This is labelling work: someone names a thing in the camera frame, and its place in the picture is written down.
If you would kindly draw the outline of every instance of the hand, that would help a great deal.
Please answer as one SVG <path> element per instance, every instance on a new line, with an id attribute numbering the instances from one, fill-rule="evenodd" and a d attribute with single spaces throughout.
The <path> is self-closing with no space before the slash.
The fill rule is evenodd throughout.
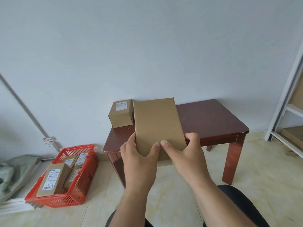
<path id="1" fill-rule="evenodd" d="M 126 182 L 125 192 L 135 192 L 147 196 L 156 179 L 160 143 L 155 143 L 151 147 L 149 155 L 143 157 L 136 150 L 135 141 L 136 133 L 133 133 L 121 146 Z"/>
<path id="2" fill-rule="evenodd" d="M 188 185 L 192 188 L 196 184 L 210 180 L 206 160 L 200 146 L 200 138 L 197 133 L 184 134 L 189 140 L 187 148 L 179 151 L 168 141 L 162 140 L 161 146 L 172 159 L 178 172 Z"/>

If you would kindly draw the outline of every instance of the fingernail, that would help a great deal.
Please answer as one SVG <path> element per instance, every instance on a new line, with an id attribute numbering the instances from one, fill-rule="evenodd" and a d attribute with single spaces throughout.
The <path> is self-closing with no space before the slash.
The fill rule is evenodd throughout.
<path id="1" fill-rule="evenodd" d="M 162 140 L 160 143 L 161 143 L 161 146 L 164 146 L 165 143 L 167 143 L 167 141 L 166 140 Z"/>

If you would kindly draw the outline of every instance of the red plastic basket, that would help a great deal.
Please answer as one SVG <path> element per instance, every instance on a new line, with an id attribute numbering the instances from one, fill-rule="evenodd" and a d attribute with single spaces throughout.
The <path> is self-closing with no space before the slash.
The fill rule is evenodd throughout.
<path id="1" fill-rule="evenodd" d="M 65 148 L 51 162 L 52 164 L 63 163 L 66 156 L 76 155 L 87 151 L 89 153 L 81 170 L 78 172 L 69 190 L 65 194 L 36 197 L 38 189 L 46 173 L 44 172 L 44 174 L 38 179 L 36 184 L 33 186 L 31 191 L 26 195 L 25 201 L 43 204 L 52 208 L 82 205 L 85 201 L 86 194 L 89 190 L 89 187 L 98 167 L 97 157 L 94 152 L 94 145 L 82 145 Z"/>

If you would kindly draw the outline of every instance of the sticker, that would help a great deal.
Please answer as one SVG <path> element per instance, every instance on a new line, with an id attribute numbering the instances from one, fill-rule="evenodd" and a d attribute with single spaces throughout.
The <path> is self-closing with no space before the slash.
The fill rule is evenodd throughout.
<path id="1" fill-rule="evenodd" d="M 117 105 L 116 105 L 116 111 L 121 111 L 121 110 L 125 110 L 125 109 L 127 109 L 127 103 L 126 103 L 126 101 L 117 103 Z"/>
<path id="2" fill-rule="evenodd" d="M 88 154 L 87 152 L 80 154 L 79 157 L 78 157 L 78 159 L 77 159 L 77 161 L 76 161 L 75 166 L 82 165 L 85 162 L 87 154 Z"/>
<path id="3" fill-rule="evenodd" d="M 54 140 L 52 138 L 44 138 L 43 141 L 46 142 L 46 143 L 51 143 Z"/>
<path id="4" fill-rule="evenodd" d="M 69 182 L 73 182 L 73 181 L 74 181 L 75 177 L 77 176 L 77 174 L 78 174 L 78 172 L 79 172 L 80 170 L 81 170 L 81 169 L 75 170 L 75 172 L 74 172 L 73 176 L 71 177 L 71 179 L 69 180 Z"/>
<path id="5" fill-rule="evenodd" d="M 65 160 L 65 164 L 67 164 L 68 166 L 71 166 L 71 164 L 73 163 L 74 159 L 67 159 Z"/>
<path id="6" fill-rule="evenodd" d="M 61 169 L 52 169 L 50 170 L 48 176 L 47 176 L 47 180 L 44 183 L 43 189 L 42 190 L 50 190 L 50 189 L 54 189 L 57 178 L 59 176 Z"/>

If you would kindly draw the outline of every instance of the forearm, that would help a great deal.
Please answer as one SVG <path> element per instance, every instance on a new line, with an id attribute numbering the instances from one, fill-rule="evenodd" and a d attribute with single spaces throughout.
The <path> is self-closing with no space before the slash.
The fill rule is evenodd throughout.
<path id="1" fill-rule="evenodd" d="M 254 223 L 214 184 L 211 179 L 191 186 L 204 221 L 212 226 L 251 226 Z"/>
<path id="2" fill-rule="evenodd" d="M 125 191 L 109 227 L 143 227 L 147 195 Z"/>

